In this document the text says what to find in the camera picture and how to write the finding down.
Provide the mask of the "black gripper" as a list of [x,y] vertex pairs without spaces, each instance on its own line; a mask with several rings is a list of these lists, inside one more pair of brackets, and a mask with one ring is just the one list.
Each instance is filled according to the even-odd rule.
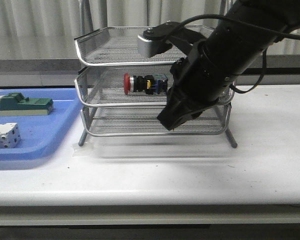
[[240,73],[238,51],[237,41],[201,39],[193,43],[185,59],[172,65],[173,86],[157,116],[168,131],[218,103],[221,93]]

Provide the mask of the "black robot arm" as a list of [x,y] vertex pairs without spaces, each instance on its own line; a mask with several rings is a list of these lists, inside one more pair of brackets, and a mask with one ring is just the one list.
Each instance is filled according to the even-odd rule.
[[298,28],[300,0],[236,1],[209,37],[175,42],[186,58],[170,69],[173,85],[157,119],[173,130],[197,118],[259,54]]

